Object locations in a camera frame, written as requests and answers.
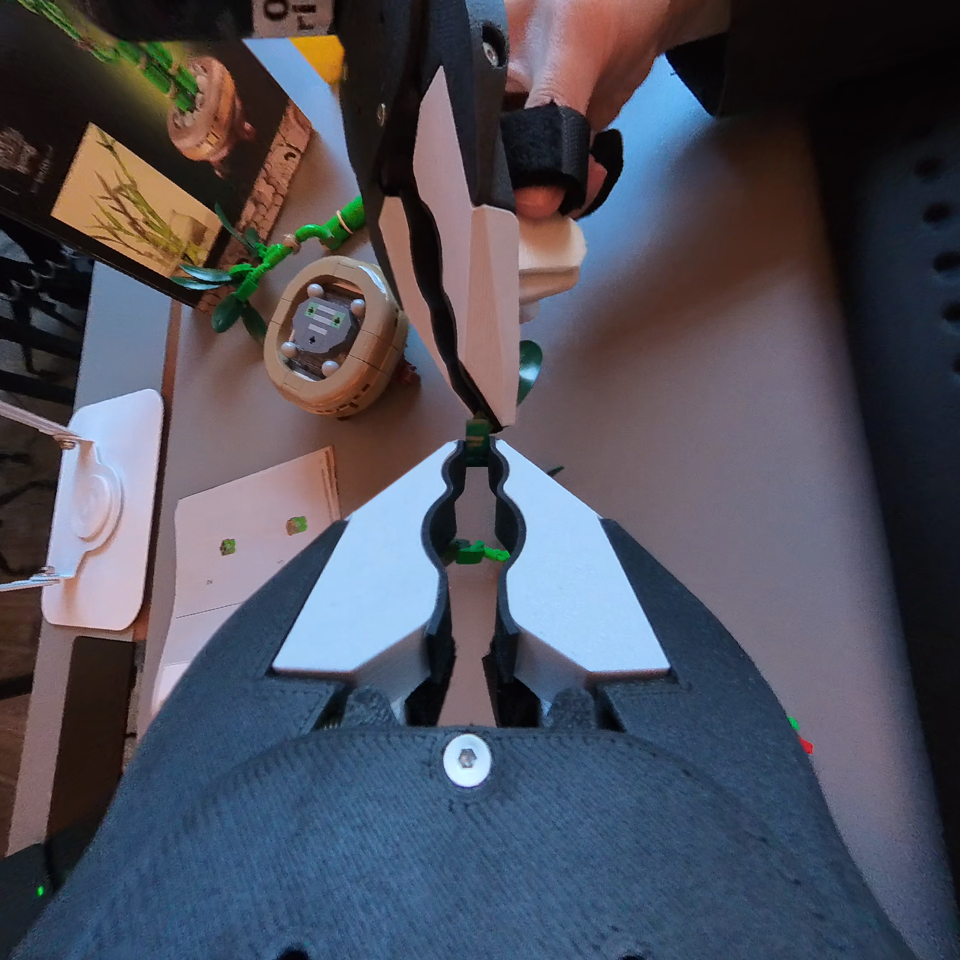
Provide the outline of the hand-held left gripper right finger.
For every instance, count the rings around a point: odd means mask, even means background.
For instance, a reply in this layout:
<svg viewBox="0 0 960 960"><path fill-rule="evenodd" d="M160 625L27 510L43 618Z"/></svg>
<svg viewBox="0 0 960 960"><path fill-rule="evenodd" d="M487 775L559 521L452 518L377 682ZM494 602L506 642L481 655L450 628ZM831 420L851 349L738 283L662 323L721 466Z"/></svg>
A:
<svg viewBox="0 0 960 960"><path fill-rule="evenodd" d="M501 439L490 443L507 550L490 652L546 714L563 691L668 676L670 664L603 518Z"/></svg>

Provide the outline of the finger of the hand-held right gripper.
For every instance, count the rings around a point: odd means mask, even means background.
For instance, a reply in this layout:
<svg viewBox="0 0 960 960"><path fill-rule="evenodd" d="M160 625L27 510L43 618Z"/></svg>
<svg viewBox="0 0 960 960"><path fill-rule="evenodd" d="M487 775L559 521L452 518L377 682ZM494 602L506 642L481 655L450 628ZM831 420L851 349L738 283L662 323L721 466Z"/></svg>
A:
<svg viewBox="0 0 960 960"><path fill-rule="evenodd" d="M499 424L511 426L519 390L519 222L508 210L472 204L443 67L421 102L413 171L438 229L458 357Z"/></svg>
<svg viewBox="0 0 960 960"><path fill-rule="evenodd" d="M458 355L453 308L442 281L442 251L436 222L414 191L383 199L378 229L395 292L420 340L451 389L472 415L484 414L484 399Z"/></svg>

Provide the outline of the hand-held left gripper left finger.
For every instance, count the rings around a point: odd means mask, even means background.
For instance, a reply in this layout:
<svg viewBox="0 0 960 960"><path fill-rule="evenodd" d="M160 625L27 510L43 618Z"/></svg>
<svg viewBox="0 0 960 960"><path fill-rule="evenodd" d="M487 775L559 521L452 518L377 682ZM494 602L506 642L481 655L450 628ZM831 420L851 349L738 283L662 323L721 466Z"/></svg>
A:
<svg viewBox="0 0 960 960"><path fill-rule="evenodd" d="M452 652L443 555L459 496L460 443L450 441L354 510L273 671L375 687L397 714L442 678Z"/></svg>

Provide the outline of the green brick bamboo stalk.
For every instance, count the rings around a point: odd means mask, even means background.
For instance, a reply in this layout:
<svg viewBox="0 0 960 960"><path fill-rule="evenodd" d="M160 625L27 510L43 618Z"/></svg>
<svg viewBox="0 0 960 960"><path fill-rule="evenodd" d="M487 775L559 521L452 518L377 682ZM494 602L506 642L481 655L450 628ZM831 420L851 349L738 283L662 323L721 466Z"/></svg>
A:
<svg viewBox="0 0 960 960"><path fill-rule="evenodd" d="M250 228L241 234L229 222L219 203L214 205L222 226L245 248L249 258L228 269L195 267L186 263L179 265L180 275L172 281L189 290L209 293L227 287L229 292L212 312L211 324L217 333L230 329L241 320L247 333L263 344L267 324L258 309L251 305L250 298L258 291L259 282L282 261L300 251L303 242L317 239L328 254L336 252L350 237L366 226L363 199L358 196L338 210L324 223L308 223L288 234L276 244L266 245Z"/></svg>
<svg viewBox="0 0 960 960"><path fill-rule="evenodd" d="M507 550L486 546L483 540L469 541L463 538L452 539L440 552L440 558L445 566L451 564L474 566L484 560L506 563L510 556Z"/></svg>

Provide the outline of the grey desk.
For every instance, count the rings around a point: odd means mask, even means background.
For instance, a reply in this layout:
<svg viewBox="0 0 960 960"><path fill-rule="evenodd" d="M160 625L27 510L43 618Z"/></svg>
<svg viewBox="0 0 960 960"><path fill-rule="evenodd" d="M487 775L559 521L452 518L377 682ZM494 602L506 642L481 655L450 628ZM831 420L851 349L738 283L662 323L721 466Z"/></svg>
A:
<svg viewBox="0 0 960 960"><path fill-rule="evenodd" d="M799 125L714 123L658 62L621 112L626 167L583 223L578 285L528 336L544 368L507 441L619 522L699 597L815 745L859 869L921 958L958 955L954 891ZM77 402L162 391L151 693L174 603L178 502L333 445L344 513L466 413L411 333L421 385L346 421L280 398L243 330L94 271Z"/></svg>

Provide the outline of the person's right hand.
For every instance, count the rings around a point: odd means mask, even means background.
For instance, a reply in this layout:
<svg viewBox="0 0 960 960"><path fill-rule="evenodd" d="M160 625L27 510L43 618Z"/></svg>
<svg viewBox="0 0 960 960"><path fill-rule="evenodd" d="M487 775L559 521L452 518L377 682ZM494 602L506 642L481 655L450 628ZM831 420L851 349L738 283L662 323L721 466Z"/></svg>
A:
<svg viewBox="0 0 960 960"><path fill-rule="evenodd" d="M507 1L507 104L551 102L606 129L676 46L724 33L730 1Z"/></svg>

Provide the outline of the yellow plastic bin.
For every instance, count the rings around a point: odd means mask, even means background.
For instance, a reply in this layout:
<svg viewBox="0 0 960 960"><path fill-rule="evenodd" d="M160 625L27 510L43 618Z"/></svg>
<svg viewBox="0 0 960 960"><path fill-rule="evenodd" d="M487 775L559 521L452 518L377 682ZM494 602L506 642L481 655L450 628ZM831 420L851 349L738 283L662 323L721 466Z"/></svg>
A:
<svg viewBox="0 0 960 960"><path fill-rule="evenodd" d="M292 37L291 42L307 64L330 87L339 85L343 75L345 53L336 35Z"/></svg>

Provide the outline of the white instruction booklet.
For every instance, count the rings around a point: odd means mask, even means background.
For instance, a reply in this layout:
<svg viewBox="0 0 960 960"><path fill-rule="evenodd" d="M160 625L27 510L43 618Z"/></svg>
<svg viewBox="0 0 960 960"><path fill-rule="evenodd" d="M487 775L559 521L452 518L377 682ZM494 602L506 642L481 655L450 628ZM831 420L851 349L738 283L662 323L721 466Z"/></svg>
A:
<svg viewBox="0 0 960 960"><path fill-rule="evenodd" d="M234 610L340 518L333 446L177 503L174 604L151 715Z"/></svg>

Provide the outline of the tan brick-built pot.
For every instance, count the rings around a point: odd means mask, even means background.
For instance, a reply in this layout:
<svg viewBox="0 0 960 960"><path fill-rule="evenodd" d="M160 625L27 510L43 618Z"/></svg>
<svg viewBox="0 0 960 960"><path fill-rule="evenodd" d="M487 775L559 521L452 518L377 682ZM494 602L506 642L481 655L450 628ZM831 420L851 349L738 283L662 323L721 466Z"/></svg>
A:
<svg viewBox="0 0 960 960"><path fill-rule="evenodd" d="M300 271L268 325L263 358L273 386L300 409L344 419L386 390L409 321L378 267L332 255Z"/></svg>

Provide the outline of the white stand base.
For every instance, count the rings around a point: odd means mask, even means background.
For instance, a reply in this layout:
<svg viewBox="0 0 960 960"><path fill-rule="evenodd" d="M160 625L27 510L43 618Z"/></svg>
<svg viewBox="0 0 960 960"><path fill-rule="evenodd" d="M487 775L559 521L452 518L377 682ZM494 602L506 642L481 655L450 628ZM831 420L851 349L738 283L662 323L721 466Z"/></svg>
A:
<svg viewBox="0 0 960 960"><path fill-rule="evenodd" d="M79 409L79 441L61 455L47 564L68 578L44 586L54 625L122 631L143 601L163 424L155 390Z"/></svg>

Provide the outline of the black bamboo building set box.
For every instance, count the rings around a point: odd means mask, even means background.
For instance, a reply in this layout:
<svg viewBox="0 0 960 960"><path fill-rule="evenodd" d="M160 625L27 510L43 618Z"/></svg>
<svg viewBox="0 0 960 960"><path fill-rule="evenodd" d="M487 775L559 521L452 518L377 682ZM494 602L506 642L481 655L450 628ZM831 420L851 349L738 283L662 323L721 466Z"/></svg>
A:
<svg viewBox="0 0 960 960"><path fill-rule="evenodd" d="M241 42L127 42L82 2L2 2L2 214L210 314L313 138Z"/></svg>

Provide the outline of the black perforated chair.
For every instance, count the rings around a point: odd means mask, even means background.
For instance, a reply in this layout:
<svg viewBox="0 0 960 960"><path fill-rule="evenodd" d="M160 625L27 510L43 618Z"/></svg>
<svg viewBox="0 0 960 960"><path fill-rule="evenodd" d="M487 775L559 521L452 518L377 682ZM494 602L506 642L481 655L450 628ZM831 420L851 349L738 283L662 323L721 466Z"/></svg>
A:
<svg viewBox="0 0 960 960"><path fill-rule="evenodd" d="M958 904L958 95L848 89L810 120Z"/></svg>

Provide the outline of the black electronic box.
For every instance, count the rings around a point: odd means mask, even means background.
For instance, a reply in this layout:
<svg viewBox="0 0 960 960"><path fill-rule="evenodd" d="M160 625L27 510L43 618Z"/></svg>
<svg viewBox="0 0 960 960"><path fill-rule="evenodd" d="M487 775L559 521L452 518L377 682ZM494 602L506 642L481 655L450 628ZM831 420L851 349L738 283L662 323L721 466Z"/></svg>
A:
<svg viewBox="0 0 960 960"><path fill-rule="evenodd" d="M47 849L27 846L1 860L2 943L16 943L41 914L52 886Z"/></svg>

